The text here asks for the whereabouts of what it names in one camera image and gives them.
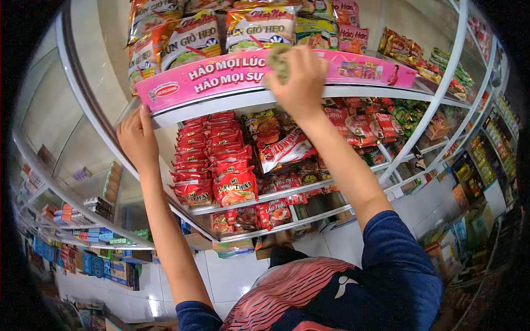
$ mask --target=logo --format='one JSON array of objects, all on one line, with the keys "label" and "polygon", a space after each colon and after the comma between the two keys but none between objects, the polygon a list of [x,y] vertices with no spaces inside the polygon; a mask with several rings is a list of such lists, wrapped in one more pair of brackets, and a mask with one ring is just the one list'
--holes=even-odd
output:
[{"label": "logo", "polygon": [[335,299],[339,299],[341,296],[344,295],[346,292],[346,285],[348,284],[358,284],[353,279],[349,279],[346,276],[340,276],[339,278],[339,290],[337,291],[337,294],[335,295]]},{"label": "logo", "polygon": [[155,101],[158,97],[165,97],[177,92],[179,88],[178,82],[167,82],[149,91],[149,98],[151,98],[151,101]]}]

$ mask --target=white shelving unit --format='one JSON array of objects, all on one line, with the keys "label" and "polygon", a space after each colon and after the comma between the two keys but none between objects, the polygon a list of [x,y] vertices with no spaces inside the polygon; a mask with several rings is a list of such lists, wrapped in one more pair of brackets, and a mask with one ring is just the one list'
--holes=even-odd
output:
[{"label": "white shelving unit", "polygon": [[[491,76],[493,67],[495,50],[497,49],[497,41],[494,37],[489,61],[485,61],[484,57],[480,53],[478,41],[471,32],[471,28],[468,24],[469,6],[471,6],[468,0],[460,0],[458,4],[452,0],[449,2],[439,2],[434,0],[428,0],[426,2],[416,0],[400,0],[398,2],[380,0],[378,2],[369,2],[359,0],[358,3],[361,7],[361,14],[364,13],[364,15],[366,15],[368,18],[362,23],[362,25],[370,28],[369,49],[377,48],[378,39],[380,38],[385,26],[388,26],[391,29],[396,29],[397,32],[405,33],[408,38],[412,38],[415,41],[418,41],[419,44],[425,45],[424,47],[426,49],[426,54],[430,53],[432,48],[436,46],[440,46],[444,49],[449,49],[449,47],[451,48],[451,56],[445,71],[445,75],[435,90],[431,90],[418,78],[412,87],[408,89],[391,86],[344,83],[328,83],[325,87],[323,95],[324,97],[390,97],[397,99],[427,101],[430,103],[418,127],[412,133],[411,137],[408,139],[402,150],[396,155],[395,158],[390,156],[390,153],[385,149],[383,144],[377,145],[382,154],[385,156],[386,160],[383,164],[373,166],[372,171],[383,172],[383,174],[379,177],[380,183],[384,183],[389,179],[390,176],[394,176],[394,178],[397,179],[397,183],[387,187],[384,192],[391,196],[402,196],[402,186],[421,176],[424,176],[427,172],[430,172],[432,169],[436,168],[441,162],[444,161],[446,152],[457,139],[464,139],[465,141],[469,137],[473,130],[469,131],[469,133],[466,135],[463,134],[463,130],[467,123],[471,120],[473,114],[479,113],[474,126],[480,122],[483,112],[478,112],[478,108],[481,102],[482,94],[490,86],[489,78]],[[417,26],[414,26],[414,19],[409,19],[404,22],[396,15],[393,15],[392,13],[397,10],[407,13],[407,15],[415,15],[413,18],[421,21],[422,24],[425,25],[425,29],[418,31]],[[448,17],[452,17],[453,20],[450,22],[438,21],[437,18],[439,17],[437,17],[437,15],[441,15],[441,11],[447,14]],[[83,15],[88,16],[89,18],[91,17],[90,15],[93,17],[91,19],[86,18],[83,21],[79,21],[78,18],[84,17]],[[109,44],[103,42],[101,34],[104,35],[105,40],[107,40],[107,38],[109,40],[117,39],[113,34],[115,33],[114,31],[104,30],[101,31],[100,35],[91,34],[90,36],[83,38],[83,33],[87,32],[83,32],[82,27],[96,24],[97,30],[99,31],[100,29],[103,29],[103,25],[100,26],[100,21],[107,18],[108,17],[99,16],[97,5],[95,4],[89,4],[82,1],[72,1],[70,8],[65,8],[63,10],[63,12],[55,20],[54,26],[52,27],[52,30],[55,33],[55,42],[57,47],[55,52],[58,53],[58,60],[60,61],[61,68],[64,71],[63,79],[68,82],[68,86],[70,88],[69,93],[72,96],[70,98],[75,99],[76,101],[76,111],[83,116],[83,121],[90,123],[90,130],[94,131],[93,135],[97,137],[97,139],[101,140],[100,149],[105,149],[104,152],[106,154],[101,157],[105,160],[108,158],[117,160],[119,163],[123,164],[125,169],[133,177],[135,177],[136,180],[138,180],[138,173],[128,158],[121,151],[116,139],[116,134],[114,132],[116,123],[139,104],[138,98],[131,99],[130,96],[124,91],[127,88],[124,88],[124,85],[128,84],[128,77],[123,77],[122,68],[119,68],[119,65],[120,59],[122,59],[124,63],[126,62],[125,58],[123,57],[126,56],[126,53],[119,53],[119,50],[116,48],[112,50]],[[117,25],[122,24],[122,22],[125,22],[124,24],[126,24],[126,19],[124,20],[123,17],[117,18]],[[465,43],[466,35],[471,35],[473,42],[472,49],[469,49]],[[372,52],[367,53],[367,55],[377,54]],[[476,65],[484,72],[484,80],[480,82],[480,87],[476,91],[476,97],[470,102],[458,100],[447,92],[461,57],[478,59],[478,61],[476,61]],[[96,60],[100,61],[100,63],[98,63],[99,65],[101,63],[105,63],[104,67],[107,67],[101,69],[99,66],[96,66]],[[42,79],[42,73],[40,73],[38,81],[40,82]],[[29,89],[29,93],[36,93],[36,89]],[[120,102],[118,107],[121,107],[119,109],[113,109],[116,107],[118,101],[109,101],[109,98],[114,94],[118,96],[118,101]],[[494,90],[490,91],[490,97],[486,101],[484,108],[487,107],[493,94]],[[215,94],[213,96],[194,99],[190,102],[171,105],[166,109],[156,112],[152,118],[157,127],[155,133],[157,134],[157,139],[159,145],[161,146],[161,173],[165,184],[169,184],[171,182],[167,172],[171,166],[169,165],[167,159],[164,159],[163,151],[168,148],[173,148],[173,140],[182,121],[201,115],[213,114],[216,112],[232,109],[236,109],[236,112],[238,113],[245,111],[257,111],[256,109],[267,109],[267,107],[270,107],[274,103],[275,99],[273,98],[270,91],[266,91],[262,86],[257,86],[244,90],[233,90],[225,93]],[[427,169],[423,172],[413,174],[409,178],[402,179],[396,172],[397,167],[404,162],[408,162],[414,157],[414,155],[411,153],[411,149],[423,135],[432,116],[439,110],[440,105],[455,106],[462,109],[462,111],[467,112],[467,114],[464,120],[458,125],[456,132],[454,132],[451,137],[445,137],[441,142],[421,150],[423,154],[432,154],[436,151],[439,151],[436,157],[433,158],[433,161],[428,165]],[[76,119],[75,123],[81,123],[81,120]],[[99,215],[84,207],[80,202],[79,195],[73,191],[82,190],[81,186],[85,183],[74,183],[70,186],[66,185],[65,188],[64,179],[60,178],[61,175],[55,175],[56,173],[59,174],[61,169],[59,169],[59,172],[54,171],[54,175],[50,176],[45,171],[42,162],[40,162],[40,160],[36,157],[35,152],[29,148],[28,142],[25,141],[26,138],[24,137],[24,134],[19,132],[19,135],[16,137],[17,138],[15,141],[17,142],[19,150],[31,164],[32,169],[38,172],[39,176],[43,178],[46,187],[51,188],[64,201],[70,203],[76,209],[81,211],[94,223],[93,227],[106,227],[137,243],[135,248],[127,249],[154,248],[152,243],[141,240],[131,231],[123,230],[116,224],[103,219]],[[74,134],[74,130],[72,130],[69,139],[66,141],[69,143],[70,140],[82,140],[83,138],[83,136],[77,137]],[[72,158],[69,155],[65,155],[64,159],[57,167],[62,168],[64,165],[69,165],[70,163],[82,164],[83,161],[84,159],[82,155],[77,156],[77,158]],[[166,188],[166,191],[171,210],[177,216],[190,223],[210,240],[223,243],[290,229],[305,223],[317,221],[325,217],[350,210],[351,206],[346,204],[322,214],[304,219],[298,219],[296,217],[296,213],[291,211],[291,213],[294,215],[293,222],[275,227],[272,231],[260,230],[246,234],[225,235],[223,237],[215,235],[208,225],[197,219],[198,216],[236,207],[267,202],[285,196],[290,196],[292,194],[308,192],[313,189],[332,185],[333,183],[333,180],[327,180],[288,191],[260,195],[257,202],[249,201],[239,205],[231,206],[229,208],[201,207],[191,209],[188,207],[183,207],[177,202],[176,197],[169,188]],[[126,193],[126,191],[122,192],[122,189],[120,189],[120,195],[124,194],[124,197],[126,196],[126,198],[123,198],[124,200],[141,201],[141,197],[135,195],[130,196]],[[59,227],[59,229],[61,228],[72,229],[73,227]]]}]

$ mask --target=cardboard box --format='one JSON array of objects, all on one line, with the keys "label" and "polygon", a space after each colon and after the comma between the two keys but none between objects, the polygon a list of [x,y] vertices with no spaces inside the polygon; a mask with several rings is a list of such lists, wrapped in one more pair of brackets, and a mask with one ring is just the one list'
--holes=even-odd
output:
[{"label": "cardboard box", "polygon": [[130,249],[121,252],[121,260],[129,263],[150,263],[153,261],[152,251],[132,251]]},{"label": "cardboard box", "polygon": [[191,235],[185,235],[188,245],[198,251],[207,251],[212,249],[212,242],[206,239],[200,233],[193,233]]},{"label": "cardboard box", "polygon": [[256,260],[269,258],[274,247],[287,246],[294,249],[292,242],[293,236],[290,230],[261,236],[256,239],[254,245]]}]

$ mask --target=metal frame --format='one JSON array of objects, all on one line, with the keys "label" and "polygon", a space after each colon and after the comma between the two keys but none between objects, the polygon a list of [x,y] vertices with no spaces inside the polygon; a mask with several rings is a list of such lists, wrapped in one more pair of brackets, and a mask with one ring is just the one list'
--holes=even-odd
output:
[{"label": "metal frame", "polygon": [[447,64],[447,69],[445,70],[444,76],[441,79],[440,85],[438,85],[438,89],[436,90],[436,93],[434,94],[434,97],[432,98],[429,107],[427,108],[425,114],[423,115],[423,118],[418,124],[418,127],[412,133],[409,140],[405,143],[403,149],[399,152],[394,161],[392,161],[390,166],[386,169],[385,173],[379,178],[380,183],[385,182],[387,178],[390,177],[390,175],[394,172],[394,170],[403,162],[406,155],[409,154],[412,147],[414,147],[420,136],[427,128],[427,125],[429,125],[432,116],[438,110],[438,106],[440,106],[441,100],[443,99],[445,93],[447,92],[447,89],[449,88],[449,84],[453,79],[456,67],[458,65],[458,62],[460,61],[460,55],[462,54],[462,49],[464,47],[466,26],[467,0],[461,0],[460,16],[458,17],[458,30],[456,31],[453,51],[451,52],[451,57],[449,58],[449,62]]},{"label": "metal frame", "polygon": [[[100,135],[101,139],[109,147],[116,158],[129,170],[132,175],[139,180],[139,175],[127,156],[122,152],[114,126],[108,121],[99,102],[97,101],[90,84],[86,79],[85,72],[79,60],[75,48],[75,41],[72,32],[72,22],[70,6],[65,7],[65,10],[57,15],[55,20],[57,48],[59,50],[59,57],[63,64],[64,72],[72,93],[74,94],[79,106],[83,110],[86,118],[90,124]],[[185,221],[194,225],[204,236],[210,240],[217,241],[207,230],[203,229],[201,225],[193,222],[193,216],[178,204],[174,199],[167,195],[169,206],[171,210]]]},{"label": "metal frame", "polygon": [[[427,149],[424,149],[423,151],[425,153],[435,150],[443,145],[445,145],[444,149],[447,150],[452,145],[454,140],[459,138],[459,135],[462,132],[460,129],[463,129],[465,127],[465,125],[471,118],[472,113],[476,110],[478,101],[480,100],[480,98],[478,100],[477,98],[475,98],[474,103],[472,105],[469,105],[464,102],[458,102],[458,101],[445,98],[445,94],[453,78],[454,71],[460,60],[460,56],[461,56],[462,49],[464,46],[466,32],[470,30],[470,27],[467,23],[467,16],[468,16],[467,15],[468,13],[467,0],[460,0],[460,7],[456,6],[456,4],[453,1],[451,1],[451,3],[453,4],[456,12],[460,14],[458,18],[458,28],[457,28],[457,33],[456,33],[455,42],[453,46],[453,51],[449,59],[446,73],[444,77],[442,78],[441,83],[438,86],[434,95],[432,95],[431,91],[425,90],[425,87],[422,87],[424,91],[405,90],[405,89],[390,88],[390,87],[383,87],[383,86],[381,87],[362,86],[362,85],[352,85],[352,84],[333,84],[333,85],[328,85],[325,88],[325,91],[324,91],[325,97],[339,97],[339,96],[352,96],[352,95],[384,96],[384,97],[399,97],[399,98],[413,99],[413,100],[423,100],[423,101],[429,101],[431,103],[429,108],[427,109],[426,114],[421,119],[418,127],[416,128],[412,136],[409,138],[409,140],[405,144],[402,151],[397,155],[395,160],[391,160],[391,157],[388,151],[384,148],[383,144],[378,144],[378,148],[381,150],[381,152],[383,153],[383,155],[385,156],[388,162],[383,165],[372,167],[372,171],[378,171],[378,170],[382,170],[386,168],[386,171],[379,178],[379,182],[385,182],[389,178],[389,176],[392,174],[394,174],[398,180],[398,184],[385,189],[384,190],[385,193],[389,193],[396,189],[399,189],[401,186],[415,180],[416,178],[426,173],[426,171],[424,171],[410,178],[407,178],[406,180],[402,180],[399,174],[397,174],[395,170],[397,166],[399,166],[400,163],[402,163],[403,161],[407,159],[410,159],[410,157],[412,156],[409,154],[411,148],[414,146],[414,144],[416,144],[417,140],[423,134],[430,119],[436,113],[440,104],[448,104],[452,106],[458,106],[461,108],[470,109],[470,111],[468,112],[469,117],[466,117],[466,119],[464,119],[458,132],[454,134],[451,139],[445,140],[444,142],[440,144],[436,144],[434,146],[428,147]],[[119,144],[116,139],[115,132],[114,132],[114,126],[109,123],[106,116],[104,115],[99,103],[97,102],[90,88],[90,85],[87,82],[86,76],[84,75],[83,68],[81,66],[81,63],[79,61],[79,58],[76,52],[75,42],[74,42],[73,33],[72,33],[72,25],[71,25],[70,20],[71,18],[70,18],[69,7],[67,7],[66,10],[63,11],[56,19],[57,45],[59,49],[60,59],[61,59],[61,62],[63,63],[63,67],[65,69],[65,74],[68,79],[68,82],[72,88],[72,91],[76,99],[79,102],[81,109],[83,110],[85,116],[90,121],[92,126],[95,128],[96,132],[102,137],[102,139],[105,141],[107,146],[111,149],[111,151],[114,153],[116,158],[120,162],[123,163],[124,167],[127,168],[127,170],[129,170],[135,176],[136,179],[138,179],[137,171],[135,170],[133,165],[130,163],[128,158],[123,154],[121,148],[119,147]],[[486,75],[486,77],[484,78],[485,82],[489,81],[489,76],[490,75],[488,74]],[[267,103],[273,103],[273,102],[275,102],[275,99],[272,97],[272,94],[269,91],[265,91],[262,87],[255,87],[255,88],[249,88],[245,90],[221,93],[215,96],[204,97],[202,99],[194,100],[188,103],[183,103],[177,106],[172,106],[170,108],[167,108],[167,109],[164,109],[162,111],[155,113],[153,115],[153,121],[158,127],[167,127],[170,125],[176,125],[177,123],[180,123],[181,121],[188,119],[188,118],[194,118],[197,116],[214,113],[214,112],[218,112],[221,110],[241,108],[241,107],[250,106],[250,105],[267,104]],[[131,102],[129,102],[126,109],[122,112],[120,118],[123,118],[128,112],[134,109],[136,103],[138,103],[138,99],[133,99]],[[432,162],[429,168],[435,167],[436,163],[437,162]],[[259,202],[270,201],[273,199],[280,198],[282,196],[289,196],[291,194],[301,193],[304,191],[315,189],[317,187],[323,187],[323,186],[331,185],[331,184],[333,184],[333,180],[323,181],[323,182],[315,183],[312,185],[307,185],[304,187],[289,190],[289,191],[282,191],[282,192],[275,193],[273,195],[262,195],[259,197]],[[187,207],[183,207],[179,205],[174,199],[174,197],[170,197],[169,195],[168,197],[169,197],[169,205],[171,207],[171,210],[174,213],[176,213],[179,217],[184,219],[186,222],[193,225],[195,228],[197,228],[203,235],[205,235],[210,240],[220,241],[220,242],[247,239],[247,238],[260,236],[260,235],[267,234],[267,233],[282,231],[282,230],[292,228],[298,225],[313,222],[315,220],[322,219],[324,217],[331,216],[333,214],[337,214],[344,210],[351,209],[351,206],[346,205],[346,206],[337,208],[335,210],[323,213],[321,215],[317,215],[317,216],[302,219],[302,220],[297,219],[296,213],[294,213],[293,223],[289,223],[283,226],[276,227],[272,231],[262,230],[262,231],[251,232],[248,234],[229,236],[225,238],[220,238],[220,237],[218,238],[212,235],[207,229],[203,228],[200,224],[198,224],[198,222],[195,222],[193,215],[207,214],[207,213],[225,210],[229,208],[204,207],[204,208],[197,208],[192,211],[189,211]],[[255,203],[257,202],[252,201],[252,202],[248,202],[247,204],[251,205]]]},{"label": "metal frame", "polygon": [[45,185],[47,185],[61,199],[72,205],[72,207],[74,207],[86,218],[88,218],[88,220],[94,222],[95,224],[112,230],[113,232],[117,233],[122,237],[128,238],[140,245],[143,245],[144,249],[155,248],[155,245],[150,241],[144,240],[129,231],[123,230],[122,228],[115,226],[113,223],[109,222],[108,220],[104,219],[92,210],[88,209],[83,204],[83,202],[77,198],[77,194],[69,191],[68,189],[63,188],[51,177],[51,175],[47,173],[47,168],[45,164],[31,149],[26,140],[22,138],[22,135],[20,134],[19,130],[13,130],[12,134],[15,144],[19,148],[20,154],[22,154],[24,159],[28,162],[28,165],[31,167],[31,169],[35,171],[35,173],[42,179]]},{"label": "metal frame", "polygon": [[438,154],[438,156],[436,156],[434,161],[432,161],[432,163],[427,167],[427,171],[431,171],[432,169],[434,169],[434,167],[436,167],[436,164],[442,160],[442,158],[444,157],[445,153],[447,153],[447,151],[450,149],[450,147],[460,137],[460,134],[462,133],[462,131],[464,131],[464,128],[467,125],[467,123],[469,122],[469,120],[471,119],[471,116],[473,116],[473,113],[479,107],[479,104],[482,101],[482,95],[486,91],[486,87],[488,87],[488,84],[489,84],[489,81],[490,81],[491,71],[493,70],[493,63],[495,62],[495,51],[496,51],[496,49],[497,49],[497,37],[493,36],[493,38],[491,40],[490,59],[488,61],[488,67],[486,68],[486,75],[484,76],[484,80],[482,81],[482,85],[480,86],[480,89],[479,89],[479,91],[476,94],[475,100],[473,101],[473,105],[471,106],[471,108],[467,112],[467,115],[464,118],[464,120],[462,121],[462,123],[460,124],[460,127],[458,128],[458,130],[456,130],[456,132],[453,134],[453,136],[449,140],[449,143],[447,143],[445,148],[440,152],[440,154]]}]

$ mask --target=boxed product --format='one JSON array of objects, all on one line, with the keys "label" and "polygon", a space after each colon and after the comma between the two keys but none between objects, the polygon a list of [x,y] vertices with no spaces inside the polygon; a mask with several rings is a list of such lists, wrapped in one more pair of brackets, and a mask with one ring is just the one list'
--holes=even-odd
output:
[{"label": "boxed product", "polygon": [[139,291],[138,273],[135,265],[123,261],[104,259],[105,278],[127,287],[131,291]]}]

